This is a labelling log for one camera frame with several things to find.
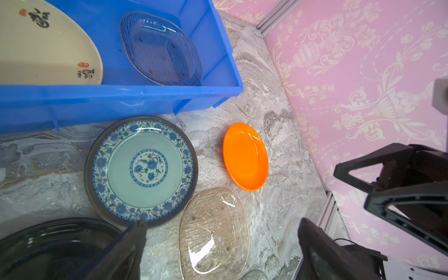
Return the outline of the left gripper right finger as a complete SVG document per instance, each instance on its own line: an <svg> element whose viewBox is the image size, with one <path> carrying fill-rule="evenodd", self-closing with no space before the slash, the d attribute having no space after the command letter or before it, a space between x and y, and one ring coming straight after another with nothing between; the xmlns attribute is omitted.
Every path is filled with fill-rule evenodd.
<svg viewBox="0 0 448 280"><path fill-rule="evenodd" d="M298 280L378 280L351 252L336 244L311 220L303 218L297 232L303 253Z"/></svg>

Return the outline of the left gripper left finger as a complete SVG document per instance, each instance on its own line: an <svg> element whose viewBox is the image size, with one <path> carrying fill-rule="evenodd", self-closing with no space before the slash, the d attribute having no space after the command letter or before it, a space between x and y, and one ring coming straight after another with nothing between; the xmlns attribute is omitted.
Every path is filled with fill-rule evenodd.
<svg viewBox="0 0 448 280"><path fill-rule="evenodd" d="M147 225L133 223L90 262L71 275L73 280L139 280Z"/></svg>

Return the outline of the orange plastic plate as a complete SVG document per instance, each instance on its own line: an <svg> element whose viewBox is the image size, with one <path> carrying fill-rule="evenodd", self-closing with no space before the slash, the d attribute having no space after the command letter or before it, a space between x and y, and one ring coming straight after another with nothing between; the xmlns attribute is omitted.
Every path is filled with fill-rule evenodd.
<svg viewBox="0 0 448 280"><path fill-rule="evenodd" d="M228 174L241 189L257 191L265 184L267 150L253 127L242 122L230 126L223 141L223 157Z"/></svg>

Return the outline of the grey clear plate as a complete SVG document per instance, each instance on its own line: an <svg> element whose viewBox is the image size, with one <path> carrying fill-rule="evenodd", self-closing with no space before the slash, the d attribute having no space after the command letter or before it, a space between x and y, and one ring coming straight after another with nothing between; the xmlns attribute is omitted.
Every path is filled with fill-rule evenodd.
<svg viewBox="0 0 448 280"><path fill-rule="evenodd" d="M120 35L136 70L162 86L196 86L203 68L194 43L171 21L146 12L125 14Z"/></svg>

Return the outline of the cream plate with calligraphy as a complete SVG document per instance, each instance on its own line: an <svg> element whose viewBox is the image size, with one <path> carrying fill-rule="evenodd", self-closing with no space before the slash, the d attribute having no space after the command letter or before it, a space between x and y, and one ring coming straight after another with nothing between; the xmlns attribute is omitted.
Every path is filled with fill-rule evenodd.
<svg viewBox="0 0 448 280"><path fill-rule="evenodd" d="M100 85L95 44L47 1L1 1L1 85Z"/></svg>

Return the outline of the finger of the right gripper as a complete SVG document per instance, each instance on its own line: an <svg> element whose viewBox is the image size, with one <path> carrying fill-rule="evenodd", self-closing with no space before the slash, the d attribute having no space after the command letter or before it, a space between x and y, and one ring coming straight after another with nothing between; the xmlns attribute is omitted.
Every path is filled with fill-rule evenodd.
<svg viewBox="0 0 448 280"><path fill-rule="evenodd" d="M448 255L448 183L425 183L369 194L364 209Z"/></svg>
<svg viewBox="0 0 448 280"><path fill-rule="evenodd" d="M416 145L392 143L370 154L339 163L333 176L366 194L408 187L415 182L411 169Z"/></svg>

